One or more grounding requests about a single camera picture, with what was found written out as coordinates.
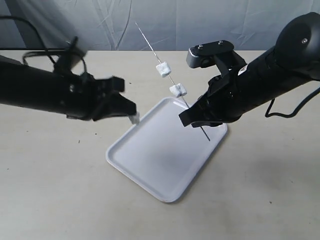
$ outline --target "metal skewer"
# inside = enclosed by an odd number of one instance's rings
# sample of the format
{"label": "metal skewer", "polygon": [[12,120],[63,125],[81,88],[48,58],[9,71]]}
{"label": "metal skewer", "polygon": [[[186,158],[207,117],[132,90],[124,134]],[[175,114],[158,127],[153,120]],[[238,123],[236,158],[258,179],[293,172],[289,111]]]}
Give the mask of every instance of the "metal skewer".
{"label": "metal skewer", "polygon": [[[146,41],[146,43],[148,44],[149,48],[151,49],[151,51],[153,52],[153,54],[154,54],[155,57],[157,58],[158,62],[159,62],[160,64],[162,64],[160,58],[158,57],[158,55],[156,54],[156,52],[155,52],[154,49],[152,48],[151,44],[149,43],[148,39],[146,38],[146,36],[145,36],[144,33],[142,32],[142,30],[140,29],[138,23],[137,23],[137,22],[134,22],[134,23],[135,23],[135,25],[138,27],[141,35],[143,36],[143,38],[144,38],[144,40]],[[167,76],[168,76],[168,78],[170,79],[170,81],[172,82],[172,84],[173,84],[173,85],[176,85],[175,82],[173,81],[172,77],[170,76],[170,74],[168,74]],[[182,98],[184,104],[185,104],[185,105],[188,107],[188,109],[189,109],[190,107],[189,107],[187,101],[185,100],[184,96],[181,96],[181,98]],[[206,138],[210,141],[210,138],[209,138],[208,134],[206,133],[206,131],[203,129],[203,127],[201,126],[200,128],[201,128],[201,130],[203,131],[203,133],[204,133],[204,135],[206,136]]]}

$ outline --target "white tray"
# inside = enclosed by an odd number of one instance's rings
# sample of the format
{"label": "white tray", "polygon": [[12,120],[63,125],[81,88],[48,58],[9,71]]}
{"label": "white tray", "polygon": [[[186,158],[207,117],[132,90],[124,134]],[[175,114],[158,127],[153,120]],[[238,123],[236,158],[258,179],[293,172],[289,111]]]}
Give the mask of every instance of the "white tray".
{"label": "white tray", "polygon": [[162,99],[139,125],[131,127],[106,152],[106,160],[158,200],[176,201],[191,183],[218,143],[226,124],[183,127],[179,113],[187,109],[180,100]]}

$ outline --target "black cable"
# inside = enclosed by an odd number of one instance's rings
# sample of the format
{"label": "black cable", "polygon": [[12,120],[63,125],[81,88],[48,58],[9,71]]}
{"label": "black cable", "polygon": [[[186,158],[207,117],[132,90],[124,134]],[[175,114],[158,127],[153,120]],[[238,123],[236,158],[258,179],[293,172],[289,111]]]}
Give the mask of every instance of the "black cable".
{"label": "black cable", "polygon": [[269,118],[269,117],[272,117],[272,116],[278,116],[278,117],[282,117],[282,118],[286,118],[286,119],[293,118],[304,107],[304,105],[306,105],[313,97],[315,97],[319,93],[320,93],[320,87],[318,89],[316,89],[315,91],[313,91],[312,93],[310,93],[305,99],[303,99],[291,114],[283,114],[283,113],[280,113],[280,112],[269,113],[271,108],[272,108],[272,106],[275,103],[275,99],[272,99],[271,102],[270,102],[270,105],[268,106],[268,108],[267,108],[267,110],[265,112],[264,116],[266,118]]}
{"label": "black cable", "polygon": [[36,34],[37,38],[39,39],[39,42],[40,44],[42,45],[43,47],[43,50],[46,52],[46,56],[48,56],[48,58],[50,59],[50,61],[53,63],[53,64],[56,64],[55,60],[51,57],[51,55],[49,54],[49,50],[46,48],[46,45],[44,43],[44,41],[42,40],[39,32],[37,31],[37,29],[35,28],[35,26],[33,26],[31,24],[31,22],[29,22],[28,20],[25,20],[24,18],[22,17],[18,17],[18,16],[8,16],[8,15],[0,15],[0,20],[16,20],[16,21],[20,21],[20,22],[23,22],[25,24],[27,24]]}
{"label": "black cable", "polygon": [[86,61],[84,60],[84,58],[77,52],[75,51],[48,51],[45,52],[45,51],[29,51],[29,52],[26,52],[23,56],[22,56],[22,61],[23,61],[23,64],[25,65],[28,65],[27,63],[27,58],[31,58],[31,57],[39,57],[39,56],[61,56],[61,55],[75,55],[75,56],[78,56],[82,63],[83,63],[83,71],[85,73],[87,73],[87,64],[86,64]]}

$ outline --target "beige table surface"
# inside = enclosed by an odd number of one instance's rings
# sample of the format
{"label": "beige table surface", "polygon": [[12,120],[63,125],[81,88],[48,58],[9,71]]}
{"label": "beige table surface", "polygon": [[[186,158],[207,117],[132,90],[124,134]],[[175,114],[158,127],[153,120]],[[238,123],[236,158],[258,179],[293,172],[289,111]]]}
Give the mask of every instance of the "beige table surface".
{"label": "beige table surface", "polygon": [[[0,51],[17,60],[22,53]],[[239,52],[247,62],[261,53]],[[186,52],[158,54],[189,102],[218,74],[215,67],[190,69]],[[124,78],[125,96],[142,115],[171,95],[150,51],[91,51],[85,60],[96,78]],[[29,63],[52,69],[45,57]],[[81,70],[79,64],[74,72]],[[290,113],[318,85],[280,97],[274,110]],[[176,204],[156,200],[105,160],[131,126],[127,118],[82,122],[0,105],[0,239],[318,240],[319,104],[320,96],[293,119],[264,118],[265,104],[229,124],[224,143]]]}

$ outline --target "white marshmallow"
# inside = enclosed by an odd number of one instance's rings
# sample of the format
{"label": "white marshmallow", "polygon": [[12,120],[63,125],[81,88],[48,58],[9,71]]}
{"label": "white marshmallow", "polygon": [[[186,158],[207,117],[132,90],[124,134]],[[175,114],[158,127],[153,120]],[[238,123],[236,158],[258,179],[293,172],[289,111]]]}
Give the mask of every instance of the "white marshmallow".
{"label": "white marshmallow", "polygon": [[155,68],[158,70],[158,72],[160,73],[161,77],[166,77],[171,73],[171,68],[169,66],[169,64],[164,61],[163,63],[155,66]]}
{"label": "white marshmallow", "polygon": [[186,88],[181,83],[178,83],[177,85],[173,85],[169,89],[170,89],[170,92],[176,98],[183,97],[183,96],[187,95],[187,93],[188,93]]}
{"label": "white marshmallow", "polygon": [[136,115],[129,116],[132,124],[138,125],[140,123],[140,113],[137,111]]}

